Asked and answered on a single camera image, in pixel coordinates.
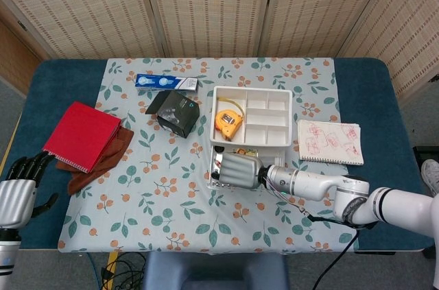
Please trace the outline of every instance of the floral tablecloth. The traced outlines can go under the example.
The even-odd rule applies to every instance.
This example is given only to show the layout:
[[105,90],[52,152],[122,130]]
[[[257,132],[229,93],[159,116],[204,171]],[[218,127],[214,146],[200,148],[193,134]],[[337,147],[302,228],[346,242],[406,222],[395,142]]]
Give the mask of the floral tablecloth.
[[[145,115],[155,93],[138,93],[137,73],[191,76],[200,118],[189,137],[174,136]],[[293,92],[294,144],[285,164],[324,174],[346,173],[344,165],[298,159],[299,119],[338,121],[337,83],[330,58],[192,58],[108,60],[96,108],[122,119],[134,137],[119,164],[71,197],[58,242],[62,252],[341,251],[354,231],[311,223],[296,207],[260,188],[206,187],[211,144],[213,87],[247,86]],[[331,217],[335,189],[321,202],[291,197],[315,215]]]

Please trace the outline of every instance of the black product box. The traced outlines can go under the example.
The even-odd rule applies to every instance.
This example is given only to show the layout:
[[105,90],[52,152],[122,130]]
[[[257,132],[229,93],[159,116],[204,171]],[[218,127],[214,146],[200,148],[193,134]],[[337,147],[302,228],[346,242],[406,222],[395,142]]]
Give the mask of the black product box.
[[176,91],[161,91],[152,101],[145,114],[157,114],[163,128],[187,138],[200,116],[198,104]]

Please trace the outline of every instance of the blue and white box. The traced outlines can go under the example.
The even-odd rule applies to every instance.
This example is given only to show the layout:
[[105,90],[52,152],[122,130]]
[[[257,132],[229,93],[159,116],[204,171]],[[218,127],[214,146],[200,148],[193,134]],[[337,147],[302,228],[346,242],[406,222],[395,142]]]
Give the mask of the blue and white box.
[[196,77],[177,77],[170,75],[137,74],[136,88],[140,91],[184,90],[197,91]]

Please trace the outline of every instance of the robotic arm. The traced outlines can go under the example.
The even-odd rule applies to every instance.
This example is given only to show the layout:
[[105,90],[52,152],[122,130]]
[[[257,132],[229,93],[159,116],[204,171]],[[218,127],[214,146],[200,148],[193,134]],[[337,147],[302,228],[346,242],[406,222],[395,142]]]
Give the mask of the robotic arm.
[[7,289],[20,248],[19,229],[32,217],[49,210],[58,199],[54,193],[42,206],[34,207],[36,192],[53,155],[42,152],[15,161],[0,182],[0,290]]
[[[260,184],[276,191],[320,201],[332,186],[337,188],[333,214],[347,226],[363,226],[377,221],[433,237],[439,243],[439,195],[435,198],[381,187],[369,193],[369,183],[356,176],[325,176],[270,165],[252,156],[222,155],[219,172],[212,178],[245,189]],[[434,289],[439,289],[439,264],[436,263]]]

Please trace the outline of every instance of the red sketch drawing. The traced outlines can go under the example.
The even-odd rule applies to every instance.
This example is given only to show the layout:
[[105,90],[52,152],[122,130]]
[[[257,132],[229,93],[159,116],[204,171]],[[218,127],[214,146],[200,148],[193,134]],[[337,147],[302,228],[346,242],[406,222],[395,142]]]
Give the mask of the red sketch drawing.
[[357,149],[355,148],[355,145],[353,143],[344,144],[344,149],[351,156],[358,156],[359,155],[359,152],[357,151]]
[[307,149],[310,154],[316,155],[320,153],[320,148],[314,138],[307,138],[305,143],[307,144]]
[[335,134],[335,132],[330,132],[327,134],[327,140],[329,142],[329,144],[333,147],[336,148],[340,145],[340,143],[338,142],[338,138],[337,135]]
[[314,136],[315,140],[317,141],[317,144],[320,147],[328,146],[327,138],[324,135],[324,131],[321,128],[316,127],[314,124],[310,124],[308,132]]
[[342,125],[342,130],[349,140],[354,141],[355,139],[357,139],[357,133],[355,132],[355,128],[353,126]]

